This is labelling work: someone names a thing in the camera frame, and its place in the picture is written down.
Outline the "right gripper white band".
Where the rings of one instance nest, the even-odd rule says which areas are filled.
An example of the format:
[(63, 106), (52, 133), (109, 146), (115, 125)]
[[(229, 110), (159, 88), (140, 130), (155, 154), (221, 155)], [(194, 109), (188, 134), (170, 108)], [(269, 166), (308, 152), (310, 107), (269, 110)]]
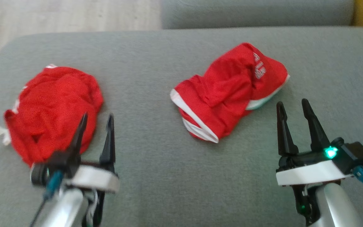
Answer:
[(330, 147), (330, 141), (308, 99), (302, 99), (302, 109), (311, 135), (311, 151), (298, 154), (298, 147), (294, 144), (288, 128), (284, 105), (282, 102), (276, 105), (278, 154), (282, 156), (276, 170), (278, 185), (322, 183), (352, 176), (351, 173), (343, 173), (334, 164), (334, 158), (338, 157), (338, 148)]

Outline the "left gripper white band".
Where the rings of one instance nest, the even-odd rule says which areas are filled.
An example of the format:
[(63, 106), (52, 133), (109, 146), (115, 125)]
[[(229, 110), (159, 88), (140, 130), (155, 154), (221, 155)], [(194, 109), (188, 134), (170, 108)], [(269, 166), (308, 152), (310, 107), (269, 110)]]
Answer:
[(87, 126), (88, 113), (84, 113), (70, 143), (70, 152), (55, 151), (47, 160), (47, 167), (64, 175), (63, 183), (81, 189), (96, 189), (102, 192), (117, 193), (120, 179), (115, 172), (115, 126), (114, 116), (109, 115), (105, 145), (98, 163), (85, 163), (79, 155), (82, 138)]

